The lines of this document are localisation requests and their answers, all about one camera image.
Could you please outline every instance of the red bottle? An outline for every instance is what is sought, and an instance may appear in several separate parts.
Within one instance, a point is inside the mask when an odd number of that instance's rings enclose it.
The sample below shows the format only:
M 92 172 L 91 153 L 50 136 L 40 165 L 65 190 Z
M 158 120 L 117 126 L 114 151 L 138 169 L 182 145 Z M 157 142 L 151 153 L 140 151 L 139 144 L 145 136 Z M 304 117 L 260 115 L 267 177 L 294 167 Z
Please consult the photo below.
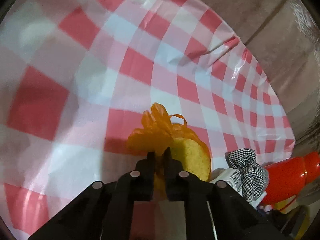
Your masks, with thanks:
M 262 204 L 271 205 L 297 195 L 306 184 L 320 176 L 320 159 L 318 152 L 312 152 L 264 168 L 269 172 L 269 185 Z

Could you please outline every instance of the gingham bow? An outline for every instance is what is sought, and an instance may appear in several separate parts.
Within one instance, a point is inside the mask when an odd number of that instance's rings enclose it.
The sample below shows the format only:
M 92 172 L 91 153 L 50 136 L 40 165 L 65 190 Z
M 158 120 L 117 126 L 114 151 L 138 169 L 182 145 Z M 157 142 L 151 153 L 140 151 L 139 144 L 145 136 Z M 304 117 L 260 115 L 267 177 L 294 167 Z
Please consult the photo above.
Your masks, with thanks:
M 268 171 L 256 161 L 256 152 L 252 149 L 239 149 L 228 154 L 229 166 L 240 170 L 243 196 L 248 201 L 256 200 L 269 183 Z

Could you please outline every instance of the barcode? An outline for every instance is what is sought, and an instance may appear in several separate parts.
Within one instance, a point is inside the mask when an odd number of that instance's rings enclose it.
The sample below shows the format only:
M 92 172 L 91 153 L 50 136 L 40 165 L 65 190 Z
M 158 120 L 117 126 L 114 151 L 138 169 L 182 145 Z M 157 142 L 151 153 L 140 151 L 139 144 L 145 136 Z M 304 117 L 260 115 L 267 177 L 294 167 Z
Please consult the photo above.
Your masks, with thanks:
M 231 179 L 233 179 L 233 181 L 236 184 L 237 187 L 237 192 L 240 192 L 241 187 L 242 187 L 242 183 L 241 183 L 241 174 L 239 171 L 235 171 L 231 176 Z

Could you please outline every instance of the black and white checkered fabric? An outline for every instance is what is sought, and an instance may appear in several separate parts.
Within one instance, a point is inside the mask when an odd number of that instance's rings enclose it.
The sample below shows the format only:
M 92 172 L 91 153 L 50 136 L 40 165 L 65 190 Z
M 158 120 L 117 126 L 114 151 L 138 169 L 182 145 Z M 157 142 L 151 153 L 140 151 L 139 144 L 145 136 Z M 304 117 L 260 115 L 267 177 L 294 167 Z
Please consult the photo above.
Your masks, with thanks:
M 248 201 L 256 200 L 267 188 L 269 174 L 256 161 L 255 150 L 239 149 L 228 154 L 230 168 L 239 169 L 242 181 L 242 193 Z

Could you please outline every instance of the red and white tablecloth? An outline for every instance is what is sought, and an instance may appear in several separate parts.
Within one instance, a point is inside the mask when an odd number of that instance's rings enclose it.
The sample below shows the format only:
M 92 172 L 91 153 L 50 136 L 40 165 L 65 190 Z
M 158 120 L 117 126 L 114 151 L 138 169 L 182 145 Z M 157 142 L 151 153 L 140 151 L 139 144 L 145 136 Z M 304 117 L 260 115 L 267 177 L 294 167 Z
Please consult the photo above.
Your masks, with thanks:
M 199 0 L 17 0 L 0 59 L 0 215 L 18 239 L 93 181 L 134 169 L 144 157 L 125 141 L 153 102 L 187 119 L 213 170 L 238 148 L 255 149 L 260 164 L 291 155 L 265 73 Z M 159 218 L 141 215 L 161 211 L 139 206 L 133 233 L 161 239 Z

